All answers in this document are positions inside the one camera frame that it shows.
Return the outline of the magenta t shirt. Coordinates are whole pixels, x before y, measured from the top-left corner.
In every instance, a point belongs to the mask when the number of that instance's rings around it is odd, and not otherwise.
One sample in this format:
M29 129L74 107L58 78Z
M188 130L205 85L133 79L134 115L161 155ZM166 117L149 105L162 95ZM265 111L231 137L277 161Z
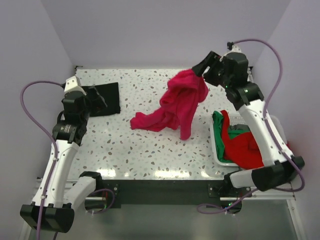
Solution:
M192 69L182 70L167 82L167 90L159 100L160 107L151 114L137 112L130 120L130 127L153 132L180 129L180 139L188 140L198 104L208 93L202 76L197 76Z

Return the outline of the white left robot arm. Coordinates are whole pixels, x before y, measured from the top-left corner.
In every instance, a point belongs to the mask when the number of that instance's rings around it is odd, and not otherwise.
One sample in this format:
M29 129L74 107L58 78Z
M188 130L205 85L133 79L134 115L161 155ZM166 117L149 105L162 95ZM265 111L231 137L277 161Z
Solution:
M24 204L20 216L39 235L41 231L67 233L74 222L77 209L83 208L85 198L99 196L104 190L98 172L83 172L69 190L65 190L74 157L87 132L94 101L105 105L94 86L84 90L76 76L61 85L63 116L52 133L44 132L51 140L51 152L41 184L30 204Z

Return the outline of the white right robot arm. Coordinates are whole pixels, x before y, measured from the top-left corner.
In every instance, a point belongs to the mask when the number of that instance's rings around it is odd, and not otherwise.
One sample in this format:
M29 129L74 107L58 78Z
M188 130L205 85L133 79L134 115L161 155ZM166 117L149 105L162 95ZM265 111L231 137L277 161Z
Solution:
M198 77L213 86L224 88L227 99L245 120L257 143L263 166L238 170L225 176L223 192L235 196L241 188L256 187L265 192L280 190L280 186L291 182L296 176L305 187L301 170L305 162L301 156L295 156L278 133L267 110L270 98L264 98L257 84L249 81L249 61L238 41L228 42L228 52L219 55L213 51L197 65L192 67Z

